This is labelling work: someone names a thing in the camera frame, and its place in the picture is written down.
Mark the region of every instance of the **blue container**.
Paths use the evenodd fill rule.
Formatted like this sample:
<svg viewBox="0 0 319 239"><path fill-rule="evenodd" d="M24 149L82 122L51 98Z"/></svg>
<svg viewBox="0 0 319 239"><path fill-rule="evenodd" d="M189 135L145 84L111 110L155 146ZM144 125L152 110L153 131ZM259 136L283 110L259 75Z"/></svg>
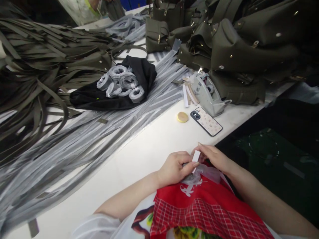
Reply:
<svg viewBox="0 0 319 239"><path fill-rule="evenodd" d="M132 9L136 9L146 5L146 0L129 0Z"/></svg>
<svg viewBox="0 0 319 239"><path fill-rule="evenodd" d="M129 0L121 0L121 4L126 11L132 10Z"/></svg>

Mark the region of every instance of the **gold metal clasp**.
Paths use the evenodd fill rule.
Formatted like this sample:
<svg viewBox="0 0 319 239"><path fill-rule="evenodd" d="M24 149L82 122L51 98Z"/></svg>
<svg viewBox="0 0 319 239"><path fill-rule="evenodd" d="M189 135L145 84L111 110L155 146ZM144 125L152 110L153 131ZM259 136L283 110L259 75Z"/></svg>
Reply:
<svg viewBox="0 0 319 239"><path fill-rule="evenodd" d="M255 42L253 43L253 45L252 45L252 48L256 48L256 47L258 46L258 44L259 44L259 41L255 41Z"/></svg>

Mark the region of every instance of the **white work table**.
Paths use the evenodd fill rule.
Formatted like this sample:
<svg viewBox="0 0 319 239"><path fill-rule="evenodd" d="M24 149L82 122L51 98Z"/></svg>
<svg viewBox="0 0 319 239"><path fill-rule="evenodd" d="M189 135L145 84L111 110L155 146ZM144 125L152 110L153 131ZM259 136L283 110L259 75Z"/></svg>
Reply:
<svg viewBox="0 0 319 239"><path fill-rule="evenodd" d="M141 7L128 13L134 14L144 8ZM102 27L110 22L109 19L102 19L81 28ZM145 55L136 49L129 53L131 56L138 57L142 57L141 54ZM86 216L92 214L100 204L150 172L158 170L170 153L180 150L190 153L198 142L216 145L292 84L286 83L280 87L268 89L265 104L227 106L225 111L215 118L223 127L223 130L215 137L210 137L191 117L188 122L179 123L176 119L178 112L183 111L189 115L198 106L193 104L185 108L183 101L178 102L141 130L139 134L127 140L70 197L39 215L37 222L40 232L34 238L70 238L76 226ZM27 223L9 232L5 238L31 238Z"/></svg>

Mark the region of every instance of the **red plaid fabric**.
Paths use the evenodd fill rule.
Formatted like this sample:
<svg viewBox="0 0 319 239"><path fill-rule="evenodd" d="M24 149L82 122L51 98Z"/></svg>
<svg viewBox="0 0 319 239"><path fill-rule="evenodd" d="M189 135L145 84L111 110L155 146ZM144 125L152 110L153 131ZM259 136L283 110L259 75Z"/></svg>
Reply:
<svg viewBox="0 0 319 239"><path fill-rule="evenodd" d="M181 184L157 191L151 238L166 238L166 232L176 226L199 228L222 238L273 238L260 217L225 182L202 179L191 197L181 191Z"/></svg>

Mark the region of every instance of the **smartphone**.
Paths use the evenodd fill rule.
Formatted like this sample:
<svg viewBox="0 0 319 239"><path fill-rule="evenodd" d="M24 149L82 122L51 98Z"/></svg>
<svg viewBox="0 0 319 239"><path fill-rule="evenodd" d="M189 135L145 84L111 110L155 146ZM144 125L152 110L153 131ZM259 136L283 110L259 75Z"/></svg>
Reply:
<svg viewBox="0 0 319 239"><path fill-rule="evenodd" d="M223 127L201 107L193 110L190 116L212 137L223 129Z"/></svg>

